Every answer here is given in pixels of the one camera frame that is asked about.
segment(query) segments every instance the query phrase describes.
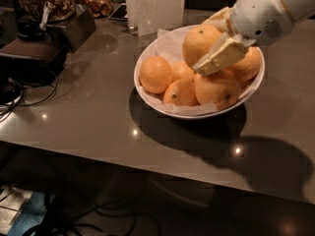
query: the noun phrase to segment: white bowl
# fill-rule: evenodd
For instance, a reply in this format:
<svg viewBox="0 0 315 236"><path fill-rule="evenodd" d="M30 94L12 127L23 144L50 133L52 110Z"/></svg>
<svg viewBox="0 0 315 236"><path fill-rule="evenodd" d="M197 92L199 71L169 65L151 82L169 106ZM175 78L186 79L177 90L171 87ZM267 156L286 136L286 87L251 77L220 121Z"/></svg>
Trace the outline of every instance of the white bowl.
<svg viewBox="0 0 315 236"><path fill-rule="evenodd" d="M203 118L208 118L208 117L212 117L212 116L216 116L219 114L223 114L237 106L239 106L240 104L244 103L254 92L255 90L259 87L259 85L262 83L263 78L264 78L264 74L265 74L265 59L263 56L263 53L261 52L261 50L259 49L259 51L261 52L261 56L262 56L262 64L260 67L260 71L259 73L256 75L254 81L252 82L252 84L239 96L238 101L228 107L225 110L222 111L216 111L216 112L207 112L204 111L202 114L190 114L189 111L188 113L185 112L183 113L174 113L171 110L165 110L163 107L162 102L160 101L160 99L157 96L151 95L149 93L147 93L141 86L140 80L139 80L139 71L140 71L140 67L141 64L144 60L146 60L147 58L154 56L154 55L159 55L159 56L163 56L164 58L166 58L169 62L174 62L176 60L183 60L182 56L181 56L181 46L182 46L182 42L184 40L184 37L186 35L186 33L193 28L194 26L189 26L189 27L185 27L185 28L180 28L180 29L175 29L173 31L169 31L167 33L165 33L163 36L159 37L157 40L155 40L154 42L152 42L145 50L144 52L141 54L141 56L139 57L136 67L135 67L135 71L134 71L134 83L135 83L135 87L140 95L140 97L153 109L155 109L156 111L171 116L171 117L175 117L175 118L179 118L179 119L203 119ZM171 39L172 36L175 36L176 42L173 42L173 39Z"/></svg>

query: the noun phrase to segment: bowl of oranges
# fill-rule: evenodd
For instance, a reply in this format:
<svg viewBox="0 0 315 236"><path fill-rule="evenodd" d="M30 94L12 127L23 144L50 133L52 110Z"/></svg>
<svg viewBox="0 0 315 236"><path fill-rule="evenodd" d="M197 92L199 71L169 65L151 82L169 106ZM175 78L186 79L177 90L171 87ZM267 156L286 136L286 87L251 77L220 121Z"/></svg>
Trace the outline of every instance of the bowl of oranges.
<svg viewBox="0 0 315 236"><path fill-rule="evenodd" d="M140 97L180 119L208 118L244 103L264 78L260 48L250 47L242 60L208 76L191 68L220 36L212 25L164 30L137 61L134 83Z"/></svg>

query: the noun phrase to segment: countertop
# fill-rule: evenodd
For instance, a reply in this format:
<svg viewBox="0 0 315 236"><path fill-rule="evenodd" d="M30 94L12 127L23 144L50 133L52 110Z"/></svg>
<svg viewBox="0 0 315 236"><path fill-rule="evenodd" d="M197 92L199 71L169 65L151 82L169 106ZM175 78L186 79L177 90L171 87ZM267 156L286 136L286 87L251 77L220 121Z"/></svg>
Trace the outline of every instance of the countertop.
<svg viewBox="0 0 315 236"><path fill-rule="evenodd" d="M183 25L210 14L186 11ZM95 22L68 54L57 94L17 107L0 124L1 141L315 204L315 21L262 48L266 76L249 100L198 121L164 116L135 91L135 64L154 37ZM26 100L50 90L30 89Z"/></svg>

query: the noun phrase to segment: bowl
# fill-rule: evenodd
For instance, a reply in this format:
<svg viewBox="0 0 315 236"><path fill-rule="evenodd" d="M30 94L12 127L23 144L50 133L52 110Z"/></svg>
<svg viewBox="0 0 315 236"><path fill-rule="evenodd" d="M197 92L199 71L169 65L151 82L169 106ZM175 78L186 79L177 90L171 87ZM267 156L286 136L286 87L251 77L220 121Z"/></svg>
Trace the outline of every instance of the bowl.
<svg viewBox="0 0 315 236"><path fill-rule="evenodd" d="M140 67L144 60L154 55L162 56L165 59L167 59L170 63L178 61L178 60L183 60L183 57L181 54L182 43L187 32L193 27L195 26L175 29L173 31L161 30L158 33L157 39L154 42L152 42L141 54L141 56L139 57L136 63L136 67L134 70L135 88L137 92L139 93L139 96L141 97L141 99L143 99L151 108L155 109L156 111L164 115L174 117L174 118L179 118L179 119L186 119L186 120L191 120L191 119L196 120L196 119L213 117L216 115L223 114L227 111L230 111L231 109L243 104L257 90L259 85L262 83L264 74L265 74L264 55L261 49L258 48L262 56L262 64L260 67L260 71L254 78L254 80L252 81L251 85L239 96L237 102L234 105L222 111L213 111L213 110L208 111L207 108L205 107L201 109L200 106L203 106L203 105L200 105L197 107L187 106L184 108L178 107L175 105L166 106L165 104L161 102L160 97L150 94L143 89L139 80Z"/></svg>

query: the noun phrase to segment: coffee machine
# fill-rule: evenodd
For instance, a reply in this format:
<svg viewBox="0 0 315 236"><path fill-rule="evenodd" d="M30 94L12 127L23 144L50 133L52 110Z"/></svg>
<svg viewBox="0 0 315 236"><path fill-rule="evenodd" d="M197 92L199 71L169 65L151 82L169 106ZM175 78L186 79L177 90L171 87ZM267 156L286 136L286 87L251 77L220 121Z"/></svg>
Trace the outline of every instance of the coffee machine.
<svg viewBox="0 0 315 236"><path fill-rule="evenodd" d="M11 19L9 28L0 25L0 105L3 105L20 95L21 85L40 87L55 81L64 68L67 53L76 52L96 27L91 9L76 4L75 0L72 7L69 0L61 0L63 3L49 0L48 15L45 15L47 3L40 8L42 4L36 4L39 0L0 1L0 15L9 14Z"/></svg>

